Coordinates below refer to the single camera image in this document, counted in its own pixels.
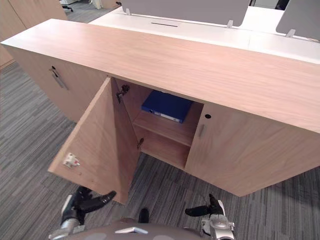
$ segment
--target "gray partition panel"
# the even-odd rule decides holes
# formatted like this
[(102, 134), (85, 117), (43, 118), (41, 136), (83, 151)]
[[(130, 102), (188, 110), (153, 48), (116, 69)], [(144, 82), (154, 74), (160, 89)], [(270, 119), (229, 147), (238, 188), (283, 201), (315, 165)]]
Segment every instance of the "gray partition panel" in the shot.
[(291, 29), (296, 36), (320, 40), (320, 0), (290, 0), (276, 31), (287, 34)]
[(240, 26), (249, 0), (122, 0), (132, 14)]

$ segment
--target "white desk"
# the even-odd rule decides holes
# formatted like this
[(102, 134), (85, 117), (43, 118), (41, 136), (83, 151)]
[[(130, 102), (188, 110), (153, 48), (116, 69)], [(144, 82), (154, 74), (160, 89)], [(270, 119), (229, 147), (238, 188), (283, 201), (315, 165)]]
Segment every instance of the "white desk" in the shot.
[(119, 7), (90, 24), (245, 49), (320, 64), (320, 43), (303, 37), (285, 37), (284, 34), (276, 32), (283, 12), (249, 6), (242, 25), (227, 28), (211, 23), (126, 15)]

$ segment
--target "open cabinet door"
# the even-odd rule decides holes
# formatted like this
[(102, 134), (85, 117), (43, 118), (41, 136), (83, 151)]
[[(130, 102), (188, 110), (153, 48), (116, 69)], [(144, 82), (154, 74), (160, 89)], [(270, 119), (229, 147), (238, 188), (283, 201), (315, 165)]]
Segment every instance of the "open cabinet door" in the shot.
[[(116, 81), (108, 77), (48, 170), (102, 195), (114, 190), (114, 200), (125, 204), (140, 151), (116, 92)], [(64, 164), (69, 153), (76, 157), (78, 166)]]

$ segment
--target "cabinet door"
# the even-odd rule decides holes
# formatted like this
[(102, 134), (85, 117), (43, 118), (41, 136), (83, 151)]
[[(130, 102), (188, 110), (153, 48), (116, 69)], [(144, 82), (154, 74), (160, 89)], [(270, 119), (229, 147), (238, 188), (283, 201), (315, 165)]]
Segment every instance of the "cabinet door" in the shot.
[(185, 170), (244, 196), (319, 166), (319, 146), (315, 132), (205, 104)]
[(8, 0), (23, 24), (31, 28), (49, 19), (68, 20), (58, 0)]
[(6, 48), (51, 101), (75, 122), (84, 114), (107, 77), (105, 72), (96, 69), (19, 48)]
[[(115, 190), (125, 203), (137, 167), (137, 139), (114, 79), (107, 78), (52, 162), (49, 171), (99, 194)], [(63, 164), (72, 153), (79, 166)]]

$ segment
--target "wooden panel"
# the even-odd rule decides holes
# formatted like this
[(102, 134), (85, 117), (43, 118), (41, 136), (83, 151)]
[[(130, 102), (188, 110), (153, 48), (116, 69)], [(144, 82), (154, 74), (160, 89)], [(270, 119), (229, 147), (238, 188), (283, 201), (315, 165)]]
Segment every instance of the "wooden panel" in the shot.
[(318, 64), (53, 19), (4, 44), (196, 102), (216, 103), (320, 133)]
[(128, 85), (130, 87), (130, 90), (122, 97), (122, 99), (131, 122), (133, 123), (141, 112), (141, 106), (152, 92), (152, 89), (121, 79), (116, 79), (116, 83), (119, 89), (121, 89), (121, 86), (123, 85)]
[(0, 45), (0, 67), (3, 68), (8, 62), (12, 61), (14, 58), (9, 54), (9, 52)]
[[(40, 86), (52, 102), (72, 121), (79, 121), (107, 74), (74, 63), (18, 48), (10, 53), (25, 72)], [(68, 87), (61, 88), (49, 71), (55, 66), (60, 79)]]
[(23, 24), (31, 28), (48, 19), (68, 20), (58, 0), (8, 0)]
[[(0, 0), (0, 41), (12, 37), (25, 30), (26, 27), (19, 19), (15, 10), (12, 8), (8, 0)], [(8, 51), (0, 46), (0, 66), (4, 68), (13, 57)]]
[(25, 29), (8, 0), (0, 0), (0, 40), (10, 38)]
[(182, 124), (146, 111), (141, 111), (133, 124), (190, 147), (202, 108), (202, 103), (194, 102)]
[(133, 126), (138, 139), (143, 138), (141, 151), (176, 168), (184, 169), (190, 148), (169, 138)]
[[(52, 162), (49, 171), (99, 194), (115, 190), (115, 200), (125, 203), (137, 166), (139, 150), (123, 103), (116, 98), (114, 80), (107, 80)], [(68, 168), (68, 153), (80, 165)]]
[(205, 104), (185, 170), (244, 196), (319, 166), (319, 146), (317, 133)]

